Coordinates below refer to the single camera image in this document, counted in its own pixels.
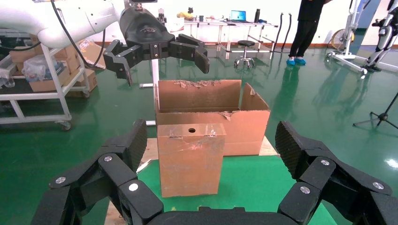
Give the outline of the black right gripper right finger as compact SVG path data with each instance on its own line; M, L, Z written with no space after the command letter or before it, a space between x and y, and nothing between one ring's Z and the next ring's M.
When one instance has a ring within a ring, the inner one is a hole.
M398 200L388 184L342 162L323 142L298 134L287 121L278 123L275 142L295 180L278 213L306 225L326 201L354 225L397 224Z

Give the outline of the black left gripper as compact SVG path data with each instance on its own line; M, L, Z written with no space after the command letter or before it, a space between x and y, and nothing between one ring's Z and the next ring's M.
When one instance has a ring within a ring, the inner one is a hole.
M103 58L106 69L115 72L118 79L125 79L129 86L132 85L130 70L142 61L142 52L149 55L145 59L173 57L193 61L202 73L209 72L210 61L204 42L185 34L179 34L175 40L148 10L135 7L123 10L119 26L126 45L120 40L112 41L103 52Z

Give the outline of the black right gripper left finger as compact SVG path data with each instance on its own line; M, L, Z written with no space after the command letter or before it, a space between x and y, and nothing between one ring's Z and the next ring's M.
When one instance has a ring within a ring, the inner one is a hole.
M164 206L138 179L146 146L146 122L138 119L128 133L109 138L92 158L54 176L31 223L80 225L98 201L108 198L127 224L149 224Z

